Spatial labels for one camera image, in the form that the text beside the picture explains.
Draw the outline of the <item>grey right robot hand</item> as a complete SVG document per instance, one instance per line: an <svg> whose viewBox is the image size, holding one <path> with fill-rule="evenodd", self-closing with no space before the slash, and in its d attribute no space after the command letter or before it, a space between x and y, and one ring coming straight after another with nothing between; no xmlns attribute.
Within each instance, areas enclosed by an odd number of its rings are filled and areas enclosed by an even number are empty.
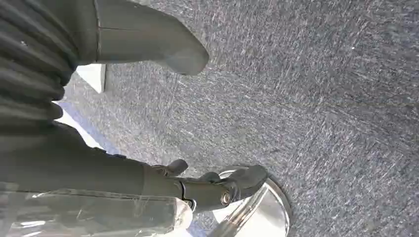
<svg viewBox="0 0 419 237"><path fill-rule="evenodd" d="M20 190L103 191L176 197L197 211L255 194L260 165L225 179L180 178L183 160L148 165L89 147L59 123L57 101L78 66L152 61L187 76L209 61L177 18L129 0L3 0L0 3L0 179Z"/></svg>

